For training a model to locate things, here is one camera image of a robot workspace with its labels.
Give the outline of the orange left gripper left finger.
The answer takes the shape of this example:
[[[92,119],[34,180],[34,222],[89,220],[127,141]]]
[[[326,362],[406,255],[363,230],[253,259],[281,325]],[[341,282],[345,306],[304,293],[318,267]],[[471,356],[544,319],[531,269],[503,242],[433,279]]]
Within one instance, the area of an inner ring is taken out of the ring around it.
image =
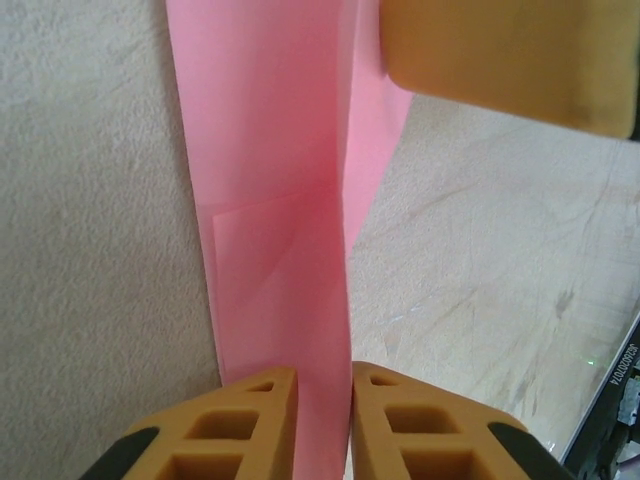
[[[274,367],[151,414],[86,479],[290,479],[297,373]]]

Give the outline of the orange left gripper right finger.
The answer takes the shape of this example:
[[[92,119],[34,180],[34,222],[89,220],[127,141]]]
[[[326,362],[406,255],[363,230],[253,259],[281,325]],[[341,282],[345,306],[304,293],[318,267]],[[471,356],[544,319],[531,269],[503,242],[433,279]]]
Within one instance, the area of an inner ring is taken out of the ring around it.
[[[511,415],[372,363],[353,365],[357,479],[569,479]]]

